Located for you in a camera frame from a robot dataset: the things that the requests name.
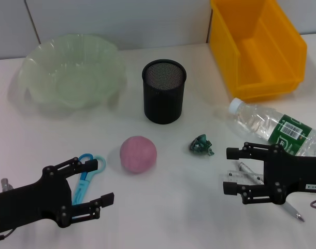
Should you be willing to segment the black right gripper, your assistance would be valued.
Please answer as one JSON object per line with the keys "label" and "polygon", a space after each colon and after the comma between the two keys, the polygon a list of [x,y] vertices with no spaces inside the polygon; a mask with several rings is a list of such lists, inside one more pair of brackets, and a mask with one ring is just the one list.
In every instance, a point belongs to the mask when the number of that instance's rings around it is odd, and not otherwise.
{"label": "black right gripper", "polygon": [[316,193],[316,157],[293,156],[279,145],[245,142],[241,149],[227,148],[228,160],[254,159],[264,161],[265,185],[242,185],[223,182],[225,195],[240,194],[243,204],[285,203],[294,192]]}

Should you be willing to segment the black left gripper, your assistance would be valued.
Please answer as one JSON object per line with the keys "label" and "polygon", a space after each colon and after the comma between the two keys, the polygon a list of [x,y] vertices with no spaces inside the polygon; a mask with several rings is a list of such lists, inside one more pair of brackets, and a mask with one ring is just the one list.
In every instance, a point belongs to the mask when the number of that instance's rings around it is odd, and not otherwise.
{"label": "black left gripper", "polygon": [[113,205],[114,193],[82,204],[71,204],[67,178],[98,169],[98,161],[82,163],[77,157],[54,167],[45,167],[41,178],[30,185],[0,193],[0,232],[12,230],[42,219],[50,219],[61,228],[100,218],[102,208]]}

